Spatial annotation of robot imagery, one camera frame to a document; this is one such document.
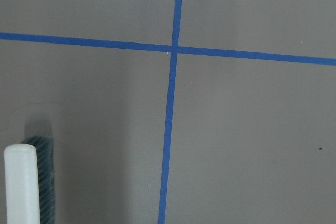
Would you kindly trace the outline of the beige hand brush black bristles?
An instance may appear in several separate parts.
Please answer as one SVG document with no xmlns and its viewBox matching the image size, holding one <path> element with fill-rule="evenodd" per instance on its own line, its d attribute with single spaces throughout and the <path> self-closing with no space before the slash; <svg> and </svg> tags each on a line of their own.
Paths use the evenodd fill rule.
<svg viewBox="0 0 336 224">
<path fill-rule="evenodd" d="M 31 136 L 4 149 L 7 223 L 55 223 L 53 139 Z"/>
</svg>

